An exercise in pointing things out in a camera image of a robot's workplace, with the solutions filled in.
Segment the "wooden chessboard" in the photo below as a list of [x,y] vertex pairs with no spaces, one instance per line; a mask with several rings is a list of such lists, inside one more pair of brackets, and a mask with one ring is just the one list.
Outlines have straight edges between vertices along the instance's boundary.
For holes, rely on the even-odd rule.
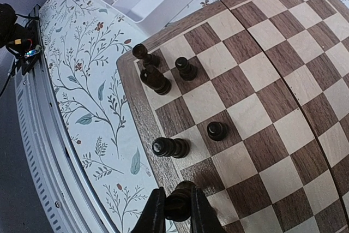
[[[215,2],[144,42],[172,83],[165,96],[141,83],[131,52],[121,57],[159,185],[195,182],[231,233],[349,232],[348,18],[339,0]],[[192,82],[181,56],[198,67]],[[225,140],[208,138],[211,121],[229,126]],[[189,155],[155,157],[160,136],[189,140]]]

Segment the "floral table surface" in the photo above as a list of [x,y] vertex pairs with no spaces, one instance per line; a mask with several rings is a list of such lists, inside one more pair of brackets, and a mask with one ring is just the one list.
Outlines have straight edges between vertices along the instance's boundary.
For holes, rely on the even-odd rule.
[[[174,21],[214,1],[193,0]],[[40,19],[50,77],[81,165],[120,232],[129,232],[158,185],[116,60],[146,37],[96,0],[47,0]],[[173,224],[167,232],[176,232]]]

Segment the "dark chess piece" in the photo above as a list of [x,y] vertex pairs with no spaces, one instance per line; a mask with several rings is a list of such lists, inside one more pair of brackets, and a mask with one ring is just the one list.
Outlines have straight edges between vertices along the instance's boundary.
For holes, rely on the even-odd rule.
[[152,150],[158,157],[184,158],[190,147],[184,139],[157,138],[152,144]]
[[175,222],[187,220],[191,214],[191,189],[195,184],[183,181],[165,200],[165,218]]
[[159,95],[166,95],[171,90],[171,82],[153,65],[141,71],[141,80]]
[[135,47],[132,49],[132,54],[136,58],[143,60],[144,67],[148,65],[153,65],[155,67],[158,67],[160,64],[160,58],[157,56],[148,54],[148,50],[143,44],[135,45]]
[[223,140],[226,137],[227,132],[228,128],[224,123],[210,122],[210,124],[207,125],[207,134],[209,138],[214,141]]
[[185,57],[178,58],[175,63],[179,76],[185,81],[192,81],[197,75],[197,67],[190,64]]

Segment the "chessboard border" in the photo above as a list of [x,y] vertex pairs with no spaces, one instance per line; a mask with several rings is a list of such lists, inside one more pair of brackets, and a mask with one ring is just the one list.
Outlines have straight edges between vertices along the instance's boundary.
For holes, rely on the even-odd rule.
[[[209,4],[202,9],[186,16],[185,18],[169,25],[159,33],[153,35],[143,42],[148,50],[154,50],[175,36],[185,32],[196,24],[224,11],[230,10],[248,0],[220,0]],[[349,9],[340,0],[327,0],[333,7],[349,22]],[[132,51],[122,55],[117,61],[120,79],[124,87],[125,95],[131,108],[131,114],[135,121],[143,148],[151,164],[155,179],[159,185],[166,185],[166,193],[169,194],[180,182],[180,176],[171,160],[171,158],[157,158],[151,150],[151,142],[161,136],[160,129],[155,121],[153,111],[147,100],[147,96],[142,87],[138,72],[134,63]],[[181,232],[189,230],[189,223],[176,223],[176,227]]]

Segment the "metal frame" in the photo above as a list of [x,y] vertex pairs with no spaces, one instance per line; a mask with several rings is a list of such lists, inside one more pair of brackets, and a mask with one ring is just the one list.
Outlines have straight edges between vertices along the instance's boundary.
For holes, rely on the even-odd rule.
[[[39,7],[32,12],[38,16]],[[36,23],[41,42],[40,23]],[[44,54],[15,76],[17,111],[29,169],[54,232],[115,232],[65,128]]]

